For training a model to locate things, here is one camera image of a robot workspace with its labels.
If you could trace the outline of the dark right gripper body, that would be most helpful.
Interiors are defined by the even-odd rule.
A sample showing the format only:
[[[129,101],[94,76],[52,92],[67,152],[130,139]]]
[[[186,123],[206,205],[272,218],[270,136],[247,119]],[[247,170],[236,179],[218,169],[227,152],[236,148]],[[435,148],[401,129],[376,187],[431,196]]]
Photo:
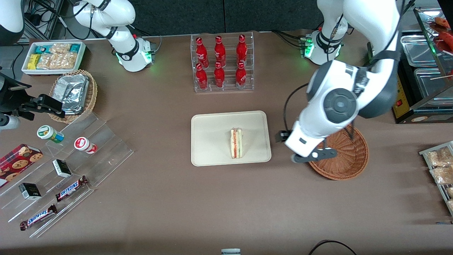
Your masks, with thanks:
[[[34,97],[27,94],[26,89],[32,85],[16,81],[1,73],[0,110],[6,115],[21,115],[19,112],[34,110],[30,103]]]

